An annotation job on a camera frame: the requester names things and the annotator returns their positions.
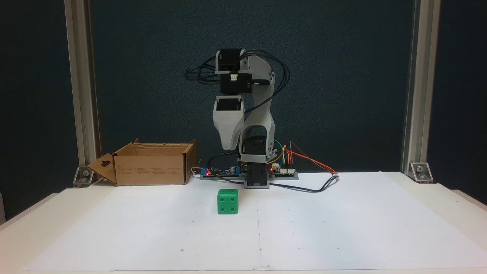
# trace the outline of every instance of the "box flap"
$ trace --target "box flap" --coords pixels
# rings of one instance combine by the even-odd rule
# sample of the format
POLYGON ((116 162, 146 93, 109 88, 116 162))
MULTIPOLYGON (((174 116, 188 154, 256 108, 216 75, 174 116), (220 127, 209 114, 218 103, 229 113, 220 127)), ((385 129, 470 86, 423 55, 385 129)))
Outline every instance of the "box flap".
POLYGON ((133 145, 134 154, 137 156, 181 156, 188 145, 166 145, 166 144, 151 144, 142 143, 133 145))
MULTIPOLYGON (((192 146, 194 146, 196 148, 196 140, 193 139, 193 141, 191 141, 192 146)), ((187 146, 187 148, 183 151, 184 154, 188 153, 188 151, 191 149, 192 146, 187 146)))
POLYGON ((123 148, 115 151, 113 156, 133 156, 135 155, 135 151, 133 150, 133 144, 128 143, 128 145, 124 146, 123 148))
POLYGON ((113 167, 113 157, 110 153, 107 153, 97 159, 95 162, 88 165, 88 168, 93 170, 108 181, 117 184, 115 177, 115 168, 113 167))

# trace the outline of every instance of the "white paper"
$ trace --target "white paper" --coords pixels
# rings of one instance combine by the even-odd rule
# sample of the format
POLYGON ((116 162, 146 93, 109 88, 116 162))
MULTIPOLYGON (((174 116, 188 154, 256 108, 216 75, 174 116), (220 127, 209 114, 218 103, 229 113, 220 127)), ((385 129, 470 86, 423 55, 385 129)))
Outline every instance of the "white paper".
MULTIPOLYGON (((322 174, 300 175, 314 189, 322 174)), ((274 270, 487 267, 487 253, 382 173, 321 194, 259 192, 262 262, 274 270)))
POLYGON ((238 214, 217 214, 218 190, 236 186, 118 187, 27 270, 251 270, 260 262, 256 192, 239 189, 238 214))
POLYGON ((487 267, 487 253, 382 173, 346 173, 319 194, 195 179, 118 187, 26 270, 466 267, 487 267), (217 214, 221 188, 239 189, 237 215, 217 214))

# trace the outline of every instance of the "cardboard box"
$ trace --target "cardboard box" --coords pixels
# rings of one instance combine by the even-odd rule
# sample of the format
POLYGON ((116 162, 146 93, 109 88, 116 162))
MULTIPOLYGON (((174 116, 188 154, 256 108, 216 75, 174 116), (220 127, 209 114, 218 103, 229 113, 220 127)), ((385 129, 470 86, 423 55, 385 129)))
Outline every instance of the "cardboard box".
POLYGON ((88 167, 117 186, 184 185, 195 165, 195 140, 189 144, 159 144, 136 139, 88 167))

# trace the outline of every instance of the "robotic arm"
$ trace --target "robotic arm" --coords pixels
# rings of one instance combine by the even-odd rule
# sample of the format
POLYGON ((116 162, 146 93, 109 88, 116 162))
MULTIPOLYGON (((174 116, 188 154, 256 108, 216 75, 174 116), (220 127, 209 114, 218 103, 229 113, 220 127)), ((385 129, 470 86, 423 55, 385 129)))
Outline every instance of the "robotic arm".
POLYGON ((266 163, 276 157, 274 120, 270 113, 275 73, 269 64, 245 50, 222 49, 216 53, 215 74, 220 75, 220 91, 213 105, 213 124, 222 147, 239 146, 238 161, 247 163, 246 188, 268 188, 266 163), (241 94, 253 93, 254 107, 247 119, 241 94), (252 129, 264 127, 266 136, 250 136, 252 129))

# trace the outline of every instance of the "yellow wire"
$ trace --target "yellow wire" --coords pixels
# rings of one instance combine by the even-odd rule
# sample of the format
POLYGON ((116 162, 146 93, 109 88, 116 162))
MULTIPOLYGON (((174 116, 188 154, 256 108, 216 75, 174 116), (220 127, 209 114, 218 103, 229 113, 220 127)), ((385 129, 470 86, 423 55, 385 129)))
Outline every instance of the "yellow wire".
POLYGON ((281 157, 283 157, 283 158, 284 158, 284 151, 286 151, 286 145, 284 145, 284 146, 283 146, 282 154, 281 154, 279 157, 277 157, 277 158, 275 158, 274 160, 272 160, 271 162, 267 162, 267 164, 272 164, 273 162, 275 162, 275 161, 279 160, 281 157))

